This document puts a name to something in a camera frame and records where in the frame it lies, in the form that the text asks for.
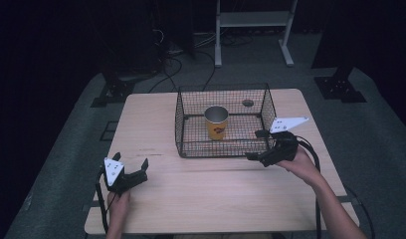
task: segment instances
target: wire cage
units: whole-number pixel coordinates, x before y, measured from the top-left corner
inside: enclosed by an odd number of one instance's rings
[[[228,113],[226,135],[209,137],[204,112],[222,106]],[[255,131],[269,130],[276,117],[268,84],[180,87],[175,113],[175,143],[185,158],[241,157],[273,146],[270,138]]]

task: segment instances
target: cage floor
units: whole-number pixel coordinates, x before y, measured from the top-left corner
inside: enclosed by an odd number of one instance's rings
[[[183,157],[237,157],[269,149],[264,138],[255,136],[256,130],[264,129],[260,115],[230,114],[222,140],[209,138],[203,116],[185,118],[180,152]]]

